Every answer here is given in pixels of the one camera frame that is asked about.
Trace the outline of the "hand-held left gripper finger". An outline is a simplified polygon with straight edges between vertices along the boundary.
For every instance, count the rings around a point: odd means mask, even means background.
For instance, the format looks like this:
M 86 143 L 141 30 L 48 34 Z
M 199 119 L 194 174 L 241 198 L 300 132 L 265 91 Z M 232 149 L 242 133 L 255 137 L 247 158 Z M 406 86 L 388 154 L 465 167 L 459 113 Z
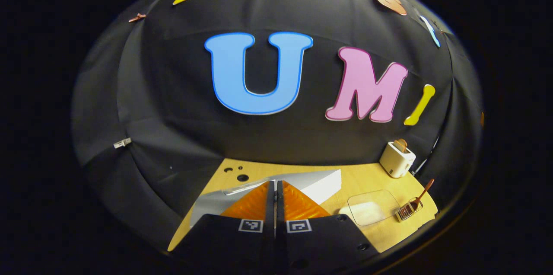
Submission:
M 200 275 L 273 275 L 274 182 L 264 194 L 263 220 L 203 215 L 172 252 Z
M 276 198 L 276 273 L 343 275 L 378 251 L 346 214 L 285 219 L 284 183 Z

